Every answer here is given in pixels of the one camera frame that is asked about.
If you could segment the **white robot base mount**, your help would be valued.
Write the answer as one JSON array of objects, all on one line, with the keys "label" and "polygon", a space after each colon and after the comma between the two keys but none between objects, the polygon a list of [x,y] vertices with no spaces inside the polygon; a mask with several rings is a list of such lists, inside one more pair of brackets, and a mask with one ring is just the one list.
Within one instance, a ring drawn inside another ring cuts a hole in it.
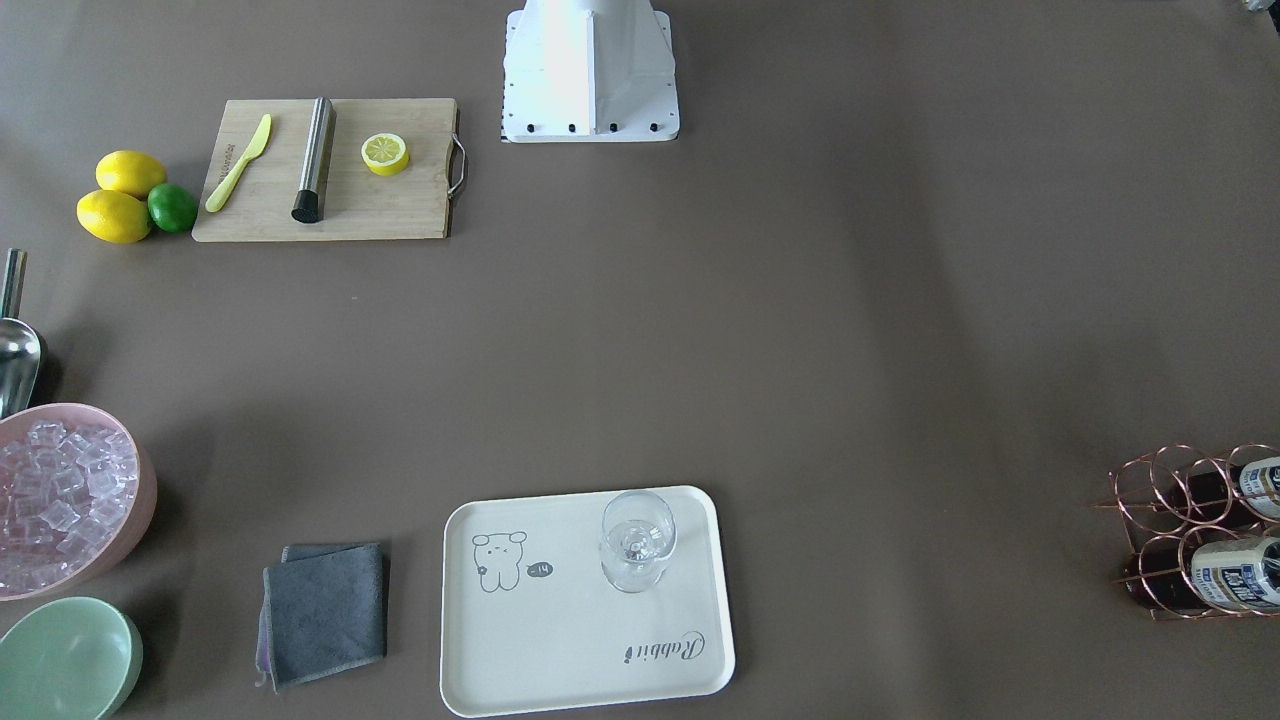
[{"label": "white robot base mount", "polygon": [[649,1],[527,1],[506,18],[503,70],[507,143],[680,135],[671,18]]}]

